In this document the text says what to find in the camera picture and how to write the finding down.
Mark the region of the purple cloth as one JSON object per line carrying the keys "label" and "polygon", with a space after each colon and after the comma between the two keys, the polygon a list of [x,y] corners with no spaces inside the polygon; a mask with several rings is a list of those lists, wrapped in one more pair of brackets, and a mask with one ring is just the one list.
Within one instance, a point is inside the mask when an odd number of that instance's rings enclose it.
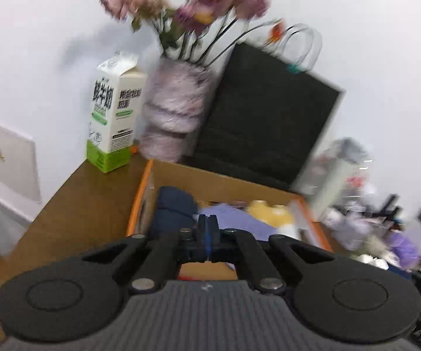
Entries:
{"label": "purple cloth", "polygon": [[262,221],[253,218],[250,214],[228,204],[217,204],[207,208],[201,208],[200,215],[217,217],[220,229],[234,228],[250,232],[256,240],[268,241],[271,235],[275,235],[275,227],[271,227]]}

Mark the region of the pink ribbed vase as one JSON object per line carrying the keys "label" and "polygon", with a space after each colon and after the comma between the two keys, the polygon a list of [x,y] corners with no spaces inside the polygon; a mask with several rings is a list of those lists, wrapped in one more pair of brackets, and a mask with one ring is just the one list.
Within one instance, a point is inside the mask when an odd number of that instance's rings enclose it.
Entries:
{"label": "pink ribbed vase", "polygon": [[201,124],[215,73],[201,66],[162,57],[147,82],[141,111],[145,130],[139,143],[147,159],[179,162],[189,136]]}

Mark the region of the red cardboard box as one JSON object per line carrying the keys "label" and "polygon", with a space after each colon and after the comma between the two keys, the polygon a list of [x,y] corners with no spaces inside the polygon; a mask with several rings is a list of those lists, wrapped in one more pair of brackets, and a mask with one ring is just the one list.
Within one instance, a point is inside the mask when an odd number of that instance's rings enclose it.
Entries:
{"label": "red cardboard box", "polygon": [[[160,187],[173,186],[191,194],[199,208],[217,204],[265,200],[269,204],[287,204],[298,222],[308,226],[310,242],[274,235],[270,241],[258,241],[271,262],[282,276],[286,287],[305,285],[309,288],[334,285],[339,280],[339,258],[333,254],[331,245],[321,227],[312,222],[307,205],[299,195],[257,185],[248,181],[211,173],[175,163],[149,160],[146,163],[138,192],[134,199],[127,233],[139,242],[134,257],[141,264],[151,251],[154,241],[148,241],[149,229]],[[225,262],[193,262],[182,264],[183,281],[220,281],[226,284],[247,283],[239,280],[232,264]]]}

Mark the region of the black paper bag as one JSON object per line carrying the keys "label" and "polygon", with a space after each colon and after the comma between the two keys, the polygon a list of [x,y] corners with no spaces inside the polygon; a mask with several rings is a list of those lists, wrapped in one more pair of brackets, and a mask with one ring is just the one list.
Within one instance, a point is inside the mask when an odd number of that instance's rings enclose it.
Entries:
{"label": "black paper bag", "polygon": [[189,166],[288,191],[342,91],[250,44],[230,54]]}

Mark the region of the white thermos bottle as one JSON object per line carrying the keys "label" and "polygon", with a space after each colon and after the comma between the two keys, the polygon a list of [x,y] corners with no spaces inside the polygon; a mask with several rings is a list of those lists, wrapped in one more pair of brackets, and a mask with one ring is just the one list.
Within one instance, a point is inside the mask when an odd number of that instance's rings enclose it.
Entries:
{"label": "white thermos bottle", "polygon": [[307,160],[292,183],[292,190],[304,197],[312,218],[320,221],[341,196],[348,180],[363,177],[371,162],[369,152],[358,141],[341,138]]}

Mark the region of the yellow white plush toy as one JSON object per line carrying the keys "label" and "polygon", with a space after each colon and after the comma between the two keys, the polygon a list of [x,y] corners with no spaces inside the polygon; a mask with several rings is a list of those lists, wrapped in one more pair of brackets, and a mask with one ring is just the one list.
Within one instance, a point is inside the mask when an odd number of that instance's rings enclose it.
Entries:
{"label": "yellow white plush toy", "polygon": [[286,206],[280,204],[270,206],[265,200],[253,200],[245,211],[253,218],[274,228],[278,235],[301,239],[295,217]]}

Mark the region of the navy blue pouch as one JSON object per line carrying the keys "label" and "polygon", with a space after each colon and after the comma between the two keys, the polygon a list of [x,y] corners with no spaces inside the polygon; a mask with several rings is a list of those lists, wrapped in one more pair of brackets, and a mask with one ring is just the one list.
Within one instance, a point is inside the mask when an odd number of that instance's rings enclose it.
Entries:
{"label": "navy blue pouch", "polygon": [[181,228],[193,228],[198,206],[193,196],[173,186],[162,186],[149,225],[148,236],[157,239]]}

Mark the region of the white green milk carton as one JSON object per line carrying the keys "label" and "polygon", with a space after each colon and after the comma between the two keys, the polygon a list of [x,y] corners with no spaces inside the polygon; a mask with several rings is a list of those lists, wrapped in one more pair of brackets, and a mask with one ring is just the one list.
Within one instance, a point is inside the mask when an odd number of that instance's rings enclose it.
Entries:
{"label": "white green milk carton", "polygon": [[138,56],[129,52],[116,52],[96,69],[87,160],[103,173],[130,160],[146,80],[146,73],[138,68]]}

